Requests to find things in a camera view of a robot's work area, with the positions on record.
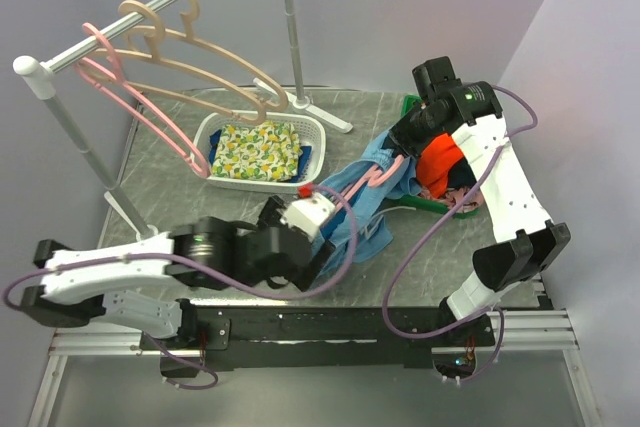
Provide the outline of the light blue shorts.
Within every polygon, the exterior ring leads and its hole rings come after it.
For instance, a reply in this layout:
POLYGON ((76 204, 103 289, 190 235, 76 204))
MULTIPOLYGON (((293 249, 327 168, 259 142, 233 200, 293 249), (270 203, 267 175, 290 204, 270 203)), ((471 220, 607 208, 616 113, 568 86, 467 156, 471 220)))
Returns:
MULTIPOLYGON (((348 184, 356 182, 372 165, 378 164, 386 171, 396 157, 390 148, 383 146, 387 136, 388 132, 383 131, 368 144, 359 159, 325 179, 322 184, 342 194, 348 184)), ((386 200, 396 200, 405 195, 415 196, 420 191, 421 186, 416 179, 416 161, 411 157, 406 158, 385 183, 378 187, 361 187, 349 200, 359 229, 354 254, 348 254, 353 244, 351 223, 348 214, 341 209, 314 240, 313 248, 317 249, 323 241, 328 241, 333 244, 335 251, 311 285, 311 291, 323 293, 336 285, 334 276, 345 262, 361 264, 382 252, 393 240, 393 235, 386 226, 384 215, 379 212, 381 205, 386 200)))

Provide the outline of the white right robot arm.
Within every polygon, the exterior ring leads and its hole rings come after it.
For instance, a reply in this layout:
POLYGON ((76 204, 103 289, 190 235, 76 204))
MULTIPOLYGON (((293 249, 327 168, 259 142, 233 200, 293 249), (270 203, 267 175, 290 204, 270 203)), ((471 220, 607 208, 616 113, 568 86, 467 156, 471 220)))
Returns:
POLYGON ((462 82, 448 57, 412 70, 419 99, 390 129, 385 142, 419 160, 439 138, 450 138, 467 161, 492 221, 494 244, 475 251, 473 271, 444 301, 440 338, 460 345, 473 332, 470 317, 496 305, 515 286, 543 272, 571 239, 534 194, 511 143, 500 88, 462 82))

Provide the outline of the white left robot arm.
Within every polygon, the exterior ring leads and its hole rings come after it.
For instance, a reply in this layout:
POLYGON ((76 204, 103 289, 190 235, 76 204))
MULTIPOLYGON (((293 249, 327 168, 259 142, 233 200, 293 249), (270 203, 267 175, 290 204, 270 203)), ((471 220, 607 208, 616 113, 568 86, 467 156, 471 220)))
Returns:
POLYGON ((140 288, 220 291, 232 282, 275 288, 282 278, 306 291, 320 269, 312 242, 334 211, 319 193, 291 204, 272 196, 256 224, 204 217, 138 242, 88 251, 46 239, 34 256, 43 277, 24 289, 17 309, 47 327, 111 323, 188 348, 199 335, 195 306, 187 299, 152 299, 140 288))

